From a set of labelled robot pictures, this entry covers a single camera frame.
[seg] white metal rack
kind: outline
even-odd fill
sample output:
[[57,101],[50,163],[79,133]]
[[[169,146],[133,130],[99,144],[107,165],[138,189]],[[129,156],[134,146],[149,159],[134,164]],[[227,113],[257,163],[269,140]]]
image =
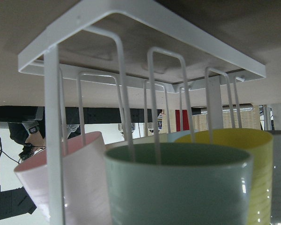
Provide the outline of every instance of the white metal rack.
[[[102,37],[100,29],[109,30],[110,38]],[[123,87],[143,88],[148,79],[146,53],[158,46],[181,54],[186,61],[187,85],[192,90],[205,88],[205,68],[211,66],[225,71],[232,82],[235,77],[245,81],[266,76],[265,66],[244,55],[222,41],[207,34],[183,18],[152,0],[83,0],[49,25],[19,54],[19,71],[45,75],[46,134],[51,224],[65,224],[62,194],[62,160],[59,67],[63,77],[76,79],[81,72],[110,75]],[[124,49],[126,63],[118,62],[117,51]],[[169,93],[179,93],[183,84],[179,65],[168,58],[155,59],[156,80]],[[92,82],[114,84],[106,77],[92,77]],[[212,116],[222,114],[220,85],[226,84],[222,76],[209,79],[213,94],[210,104]],[[124,105],[124,112],[129,112]],[[221,120],[212,119],[214,128]],[[126,130],[130,122],[126,121]]]

